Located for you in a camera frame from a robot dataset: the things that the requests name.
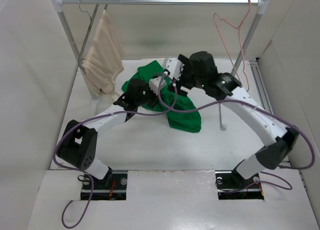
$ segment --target clothes rack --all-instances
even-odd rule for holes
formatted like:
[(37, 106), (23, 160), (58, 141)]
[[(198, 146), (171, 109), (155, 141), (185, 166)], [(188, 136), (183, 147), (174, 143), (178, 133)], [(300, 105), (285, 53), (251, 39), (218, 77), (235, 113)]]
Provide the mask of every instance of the clothes rack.
[[(63, 5), (65, 4), (95, 4), (96, 9), (98, 9), (98, 5), (104, 4), (105, 6), (108, 5), (177, 5), (177, 6), (183, 6), (183, 5), (204, 5), (204, 6), (248, 6), (251, 3), (251, 6), (257, 7), (256, 14), (253, 18), (253, 21), (251, 23), (251, 26), (249, 28), (249, 31), (245, 37), (245, 40), (242, 45), (243, 53), (245, 54), (247, 51), (247, 48), (249, 46), (249, 43), (257, 29), (258, 23), (262, 17), (262, 15), (265, 13), (268, 4), (270, 0), (51, 0), (54, 10), (57, 12), (59, 19), (61, 21), (61, 24), (63, 26), (63, 29), (65, 31), (65, 34), (67, 36), (67, 39), (69, 41), (69, 44), (71, 46), (71, 49), (73, 51), (73, 54), (79, 63), (79, 67), (82, 66), (82, 59), (81, 55), (84, 50), (84, 46), (86, 45), (89, 33), (91, 31), (91, 27), (94, 21), (94, 17), (90, 18), (90, 25), (86, 34), (86, 37), (84, 39), (84, 45), (82, 45), (81, 49), (81, 55), (79, 53), (79, 49), (76, 45), (75, 39), (72, 35), (72, 32), (70, 30), (68, 21), (66, 19), (66, 16), (64, 14)], [(234, 68), (232, 69), (231, 74), (235, 75), (236, 71), (238, 70), (240, 64), (242, 61), (242, 53), (239, 52)], [(93, 101), (96, 101), (98, 98), (94, 93), (90, 92), (91, 99)]]

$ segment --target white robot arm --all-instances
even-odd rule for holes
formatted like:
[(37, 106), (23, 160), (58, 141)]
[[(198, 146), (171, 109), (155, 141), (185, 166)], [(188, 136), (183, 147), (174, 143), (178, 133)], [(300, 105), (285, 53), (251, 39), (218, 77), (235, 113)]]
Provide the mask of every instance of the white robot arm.
[[(166, 71), (176, 84), (179, 95), (188, 94), (181, 87), (187, 89), (195, 87), (203, 89), (207, 95), (218, 101), (240, 100), (262, 109), (234, 76), (229, 73), (218, 73), (212, 55), (205, 51), (196, 52), (190, 58), (179, 55), (178, 59), (169, 59)], [(127, 92), (98, 116), (123, 110), (131, 113), (110, 115), (84, 124), (65, 139), (57, 152), (58, 157), (105, 182), (106, 185), (109, 184), (112, 169), (95, 158), (98, 132), (105, 133), (114, 126), (128, 121), (141, 105), (155, 106), (158, 103), (159, 89), (166, 85), (165, 81), (160, 85), (160, 79), (161, 77), (155, 76), (149, 83), (133, 79)], [(174, 91), (172, 84), (168, 86), (168, 90)], [(232, 170), (231, 177), (236, 183), (235, 186), (241, 188), (251, 181), (255, 174), (264, 169), (275, 169), (292, 150), (299, 134), (276, 119), (245, 105), (232, 102), (222, 104), (246, 122), (264, 144), (260, 150), (241, 161)], [(75, 120), (69, 122), (65, 132), (77, 123)], [(82, 142), (77, 143), (77, 139), (82, 139)]]
[[(234, 76), (218, 73), (212, 55), (205, 51), (196, 52), (190, 58), (181, 54), (178, 58), (170, 58), (166, 61), (165, 68), (170, 72), (170, 77), (182, 96), (186, 96), (187, 92), (181, 87), (195, 87), (203, 89), (208, 96), (217, 100), (238, 100), (263, 109)], [(239, 183), (247, 182), (264, 169), (275, 169), (292, 150), (299, 134), (276, 119), (243, 104), (222, 104), (237, 114), (264, 144), (260, 150), (233, 169), (234, 180)]]

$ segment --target white pole cap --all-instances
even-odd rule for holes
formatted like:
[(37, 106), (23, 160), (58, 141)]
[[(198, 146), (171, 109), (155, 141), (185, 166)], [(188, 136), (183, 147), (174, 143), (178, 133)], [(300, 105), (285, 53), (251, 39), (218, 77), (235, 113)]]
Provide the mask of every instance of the white pole cap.
[(256, 10), (256, 13), (257, 14), (264, 14), (267, 7), (268, 7), (269, 1), (270, 0), (259, 0), (259, 4), (258, 4), (257, 10)]
[(53, 5), (54, 10), (57, 13), (61, 13), (64, 9), (63, 9), (63, 4), (62, 4), (62, 0), (51, 0), (51, 3)]

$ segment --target white table surface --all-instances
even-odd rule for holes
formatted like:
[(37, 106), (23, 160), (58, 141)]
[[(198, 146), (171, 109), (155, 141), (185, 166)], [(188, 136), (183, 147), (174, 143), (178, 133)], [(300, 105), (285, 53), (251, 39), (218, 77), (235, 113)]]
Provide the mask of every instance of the white table surface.
[[(125, 60), (124, 71), (116, 79), (116, 91), (122, 93), (121, 86), (152, 60)], [(230, 72), (232, 65), (228, 59), (215, 59), (220, 72)], [(260, 103), (258, 91), (251, 72), (246, 64), (246, 73), (250, 82), (249, 94)], [(240, 80), (247, 88), (239, 68)], [(213, 102), (203, 90), (192, 89), (188, 96), (196, 107)], [(110, 106), (108, 99), (102, 99), (99, 112)], [(90, 96), (79, 72), (76, 76), (69, 99), (60, 137), (66, 124), (75, 119), (89, 117)], [(139, 108), (140, 112), (152, 111)], [(114, 127), (106, 134), (98, 136), (96, 156), (115, 170), (231, 170), (240, 161), (259, 150), (263, 144), (258, 136), (232, 111), (222, 106), (223, 122), (226, 131), (220, 130), (218, 106), (200, 111), (202, 129), (199, 133), (189, 133), (170, 128), (165, 115), (157, 117), (134, 116), (130, 121)], [(50, 169), (59, 169), (54, 163)]]
[[(272, 171), (293, 186), (283, 190), (262, 184), (265, 200), (218, 200), (213, 170), (129, 171), (127, 198), (92, 201), (75, 230), (318, 230), (297, 170)], [(64, 230), (87, 201), (81, 201), (79, 172), (48, 170), (33, 208), (28, 230)], [(284, 186), (268, 175), (261, 180)]]
[[(117, 78), (116, 90), (150, 60), (124, 61), (125, 71)], [(231, 70), (226, 59), (215, 60), (221, 72)], [(246, 62), (249, 94), (259, 95)], [(195, 106), (212, 102), (199, 89), (188, 95)], [(61, 133), (66, 124), (89, 117), (89, 93), (81, 74), (75, 79)], [(99, 111), (110, 103), (103, 99)], [(141, 112), (150, 112), (143, 108)], [(219, 127), (218, 106), (200, 112), (202, 129), (188, 133), (169, 127), (166, 116), (134, 116), (127, 123), (99, 135), (96, 156), (115, 170), (128, 172), (125, 201), (93, 201), (77, 230), (318, 230), (299, 172), (272, 171), (293, 186), (287, 191), (263, 184), (265, 200), (218, 200), (213, 170), (231, 170), (255, 153), (262, 142), (233, 112), (222, 107), (226, 131)], [(45, 173), (32, 212), (28, 230), (63, 230), (61, 214), (68, 225), (78, 221), (86, 205), (80, 201), (81, 183), (76, 171), (51, 164)], [(261, 179), (283, 185), (278, 179)]]

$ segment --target red wire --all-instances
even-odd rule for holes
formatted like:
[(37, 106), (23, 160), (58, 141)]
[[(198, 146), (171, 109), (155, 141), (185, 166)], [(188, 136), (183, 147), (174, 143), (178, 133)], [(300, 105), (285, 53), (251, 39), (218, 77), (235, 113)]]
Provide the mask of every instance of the red wire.
[(109, 199), (110, 200), (111, 200), (112, 194), (114, 193), (114, 189), (115, 189), (115, 186), (116, 186), (116, 180), (113, 180), (113, 182), (111, 184), (112, 184), (112, 188), (109, 191), (109, 197), (110, 197)]
[(261, 184), (257, 183), (256, 185), (259, 187), (259, 189), (261, 191), (261, 195), (263, 196), (264, 195), (264, 191), (262, 190)]
[(221, 41), (222, 41), (222, 43), (223, 43), (223, 46), (224, 46), (224, 48), (225, 48), (225, 50), (226, 50), (226, 53), (228, 54), (228, 57), (229, 57), (230, 62), (232, 63), (232, 66), (233, 66), (234, 69), (236, 69), (236, 68), (235, 68), (235, 64), (234, 64), (234, 62), (233, 62), (232, 59), (231, 59), (231, 56), (230, 56), (230, 53), (229, 53), (229, 51), (228, 51), (228, 49), (227, 49), (226, 43), (225, 43), (225, 41), (224, 41), (224, 38), (223, 38), (223, 36), (222, 36), (222, 34), (221, 34), (221, 32), (220, 32), (220, 29), (219, 29), (219, 27), (218, 27), (218, 24), (217, 24), (216, 20), (215, 20), (215, 16), (217, 16), (220, 21), (226, 22), (229, 26), (231, 26), (231, 27), (233, 27), (234, 29), (238, 30), (238, 38), (239, 38), (239, 44), (240, 44), (240, 50), (241, 50), (241, 56), (242, 56), (242, 62), (243, 62), (243, 70), (242, 70), (242, 72), (243, 72), (243, 74), (244, 74), (244, 76), (245, 76), (245, 79), (246, 79), (246, 82), (247, 82), (247, 85), (248, 85), (248, 89), (246, 90), (247, 92), (248, 92), (249, 89), (250, 89), (250, 85), (249, 85), (248, 76), (247, 76), (247, 74), (246, 74), (246, 72), (245, 72), (245, 69), (246, 69), (246, 65), (245, 65), (245, 54), (244, 54), (244, 51), (243, 51), (243, 48), (242, 48), (242, 41), (241, 41), (241, 37), (240, 37), (240, 30), (241, 30), (242, 24), (243, 24), (244, 21), (246, 20), (248, 14), (250, 13), (250, 10), (251, 10), (251, 0), (248, 0), (248, 1), (249, 1), (249, 9), (248, 9), (247, 13), (245, 14), (243, 20), (240, 22), (240, 24), (239, 24), (238, 26), (235, 26), (235, 25), (233, 25), (232, 23), (228, 22), (228, 21), (225, 20), (224, 18), (220, 17), (219, 14), (217, 14), (217, 13), (215, 13), (215, 14), (213, 15), (213, 22), (214, 22), (215, 27), (216, 27), (219, 35), (220, 35)]

